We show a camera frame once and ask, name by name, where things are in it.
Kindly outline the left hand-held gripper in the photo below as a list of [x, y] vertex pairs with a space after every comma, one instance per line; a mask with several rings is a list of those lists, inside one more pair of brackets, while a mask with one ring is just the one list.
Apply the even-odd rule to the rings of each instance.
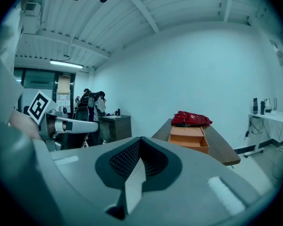
[[49, 151], [67, 150], [67, 133], [91, 133], [99, 128], [97, 122], [69, 119], [67, 109], [57, 105], [42, 91], [38, 91], [27, 113], [37, 124], [40, 138]]

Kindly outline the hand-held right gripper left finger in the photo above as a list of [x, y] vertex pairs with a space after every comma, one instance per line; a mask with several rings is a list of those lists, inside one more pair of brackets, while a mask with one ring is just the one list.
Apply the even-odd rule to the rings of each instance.
[[96, 173], [96, 160], [104, 153], [132, 141], [126, 138], [88, 148], [49, 152], [33, 140], [37, 168], [58, 209], [63, 226], [128, 226], [107, 213], [117, 205], [121, 191], [107, 187]]

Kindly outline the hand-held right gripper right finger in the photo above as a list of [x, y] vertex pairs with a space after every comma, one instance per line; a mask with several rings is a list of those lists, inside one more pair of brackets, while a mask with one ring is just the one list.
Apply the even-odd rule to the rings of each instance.
[[259, 194], [244, 178], [203, 153], [165, 141], [131, 137], [146, 179], [128, 226], [253, 226], [263, 223], [274, 193]]

